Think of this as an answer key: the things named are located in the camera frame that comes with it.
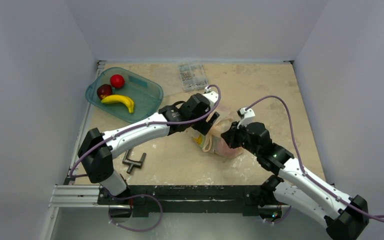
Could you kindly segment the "translucent orange plastic bag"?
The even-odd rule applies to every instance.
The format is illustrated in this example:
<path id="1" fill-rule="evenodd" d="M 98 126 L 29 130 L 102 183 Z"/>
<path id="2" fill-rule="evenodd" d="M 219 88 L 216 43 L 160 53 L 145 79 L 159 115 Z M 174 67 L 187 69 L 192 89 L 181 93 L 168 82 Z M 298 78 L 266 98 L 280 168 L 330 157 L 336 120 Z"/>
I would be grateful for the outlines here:
<path id="1" fill-rule="evenodd" d="M 244 149 L 241 147 L 229 148 L 221 134 L 230 129 L 231 124 L 235 120 L 236 113 L 224 105 L 219 105 L 215 111 L 219 113 L 219 117 L 206 135 L 194 129 L 189 131 L 189 135 L 203 152 L 226 159 L 234 159 L 243 154 Z"/>

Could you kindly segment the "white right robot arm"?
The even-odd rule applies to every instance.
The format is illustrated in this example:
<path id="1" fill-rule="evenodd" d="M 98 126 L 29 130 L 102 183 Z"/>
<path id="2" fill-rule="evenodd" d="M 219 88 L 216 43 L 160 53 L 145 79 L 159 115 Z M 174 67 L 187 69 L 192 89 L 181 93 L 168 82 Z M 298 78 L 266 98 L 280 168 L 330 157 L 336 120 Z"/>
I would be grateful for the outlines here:
<path id="1" fill-rule="evenodd" d="M 368 211 L 367 201 L 327 184 L 283 146 L 272 141 L 260 122 L 240 126 L 233 122 L 221 134 L 231 149 L 243 148 L 272 175 L 260 186 L 262 206 L 275 201 L 287 204 L 317 221 L 333 240 L 356 240 L 369 223 L 360 211 Z"/>

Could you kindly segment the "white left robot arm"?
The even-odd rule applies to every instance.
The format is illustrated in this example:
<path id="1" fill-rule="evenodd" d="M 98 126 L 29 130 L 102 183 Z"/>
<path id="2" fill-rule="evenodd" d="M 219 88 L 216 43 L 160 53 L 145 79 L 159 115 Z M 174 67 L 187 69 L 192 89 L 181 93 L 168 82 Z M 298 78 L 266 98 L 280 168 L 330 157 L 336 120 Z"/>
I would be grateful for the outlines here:
<path id="1" fill-rule="evenodd" d="M 119 174 L 113 160 L 122 153 L 153 139 L 184 132 L 188 128 L 205 135 L 218 114 L 213 111 L 221 100 L 219 93 L 196 93 L 180 105 L 166 105 L 148 118 L 129 126 L 101 132 L 89 130 L 77 152 L 78 163 L 92 184 L 100 184 L 109 191 L 109 197 L 118 205 L 126 203 L 129 191 L 126 180 Z"/>

